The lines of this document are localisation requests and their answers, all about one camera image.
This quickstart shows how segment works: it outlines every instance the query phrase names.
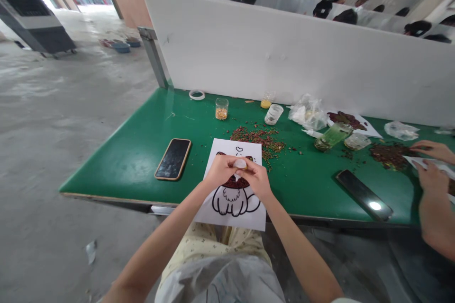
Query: pants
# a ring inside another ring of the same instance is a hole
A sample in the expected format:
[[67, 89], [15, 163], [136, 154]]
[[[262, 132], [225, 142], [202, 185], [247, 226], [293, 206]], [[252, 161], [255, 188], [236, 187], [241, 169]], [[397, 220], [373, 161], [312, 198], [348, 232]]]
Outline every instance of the pants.
[[221, 241], [217, 241], [214, 225], [191, 223], [171, 260], [164, 268], [159, 287], [161, 288], [164, 280], [183, 264], [207, 257], [219, 257], [231, 253], [246, 253], [258, 256], [272, 267], [269, 255], [264, 250], [259, 231], [225, 227]]

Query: plastic bag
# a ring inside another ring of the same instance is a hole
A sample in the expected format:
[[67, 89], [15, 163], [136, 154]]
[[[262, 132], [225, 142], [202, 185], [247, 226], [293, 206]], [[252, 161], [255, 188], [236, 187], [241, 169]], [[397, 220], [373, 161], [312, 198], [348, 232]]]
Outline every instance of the plastic bag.
[[310, 94], [303, 95], [294, 106], [291, 106], [289, 119], [307, 130], [325, 128], [328, 116], [322, 108], [321, 102], [321, 99], [313, 98]]
[[416, 133], [420, 129], [413, 127], [411, 125], [406, 125], [399, 121], [393, 121], [386, 123], [384, 125], [384, 130], [390, 136], [393, 136], [399, 140], [411, 141], [419, 137], [419, 134]]

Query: glue bottle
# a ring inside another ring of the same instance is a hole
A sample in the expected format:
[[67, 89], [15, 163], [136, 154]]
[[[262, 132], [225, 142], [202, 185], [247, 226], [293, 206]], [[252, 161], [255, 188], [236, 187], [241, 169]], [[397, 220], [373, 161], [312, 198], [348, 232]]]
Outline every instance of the glue bottle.
[[[238, 169], [241, 169], [241, 170], [246, 170], [246, 161], [244, 159], [237, 159], [234, 162], [233, 167], [237, 167]], [[235, 173], [234, 173], [234, 176], [236, 177], [236, 182], [241, 178], [240, 175], [237, 175]]]

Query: black smartphone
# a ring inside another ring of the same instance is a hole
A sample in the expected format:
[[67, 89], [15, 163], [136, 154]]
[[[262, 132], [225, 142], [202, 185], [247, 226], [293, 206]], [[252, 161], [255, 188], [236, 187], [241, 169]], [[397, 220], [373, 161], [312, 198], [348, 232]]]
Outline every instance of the black smartphone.
[[386, 222], [393, 211], [371, 189], [360, 181], [347, 169], [336, 176], [343, 187], [356, 199], [356, 201], [371, 214], [376, 220]]
[[182, 174], [190, 147], [190, 140], [172, 139], [156, 169], [155, 178], [159, 180], [177, 180]]

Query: tape roll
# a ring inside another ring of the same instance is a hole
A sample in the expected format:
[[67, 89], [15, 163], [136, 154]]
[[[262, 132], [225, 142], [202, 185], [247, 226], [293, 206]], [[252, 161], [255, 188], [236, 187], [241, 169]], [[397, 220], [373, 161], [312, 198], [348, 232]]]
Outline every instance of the tape roll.
[[203, 100], [205, 98], [205, 92], [202, 90], [191, 90], [190, 93], [190, 98], [194, 100]]

